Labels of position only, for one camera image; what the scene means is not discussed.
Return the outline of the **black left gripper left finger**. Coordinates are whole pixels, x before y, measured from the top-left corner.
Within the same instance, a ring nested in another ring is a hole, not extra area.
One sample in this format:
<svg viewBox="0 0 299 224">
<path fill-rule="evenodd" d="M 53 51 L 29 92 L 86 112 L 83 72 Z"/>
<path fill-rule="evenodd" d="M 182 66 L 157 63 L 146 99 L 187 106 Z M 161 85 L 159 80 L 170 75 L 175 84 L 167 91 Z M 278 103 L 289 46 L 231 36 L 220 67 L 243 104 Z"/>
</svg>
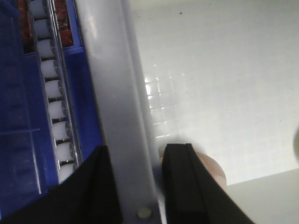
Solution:
<svg viewBox="0 0 299 224">
<path fill-rule="evenodd" d="M 1 220 L 2 224 L 121 224 L 123 222 L 106 146 L 47 195 Z"/>
</svg>

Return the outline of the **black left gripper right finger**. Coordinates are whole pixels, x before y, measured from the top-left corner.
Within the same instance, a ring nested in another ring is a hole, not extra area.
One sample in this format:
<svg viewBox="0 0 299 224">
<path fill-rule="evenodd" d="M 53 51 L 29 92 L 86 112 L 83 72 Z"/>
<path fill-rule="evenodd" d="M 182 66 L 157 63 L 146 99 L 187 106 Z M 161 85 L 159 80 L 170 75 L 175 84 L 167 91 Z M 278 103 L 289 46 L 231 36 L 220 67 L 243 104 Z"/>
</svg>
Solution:
<svg viewBox="0 0 299 224">
<path fill-rule="evenodd" d="M 252 223 L 211 176 L 191 144 L 167 144 L 162 173 L 167 223 Z"/>
</svg>

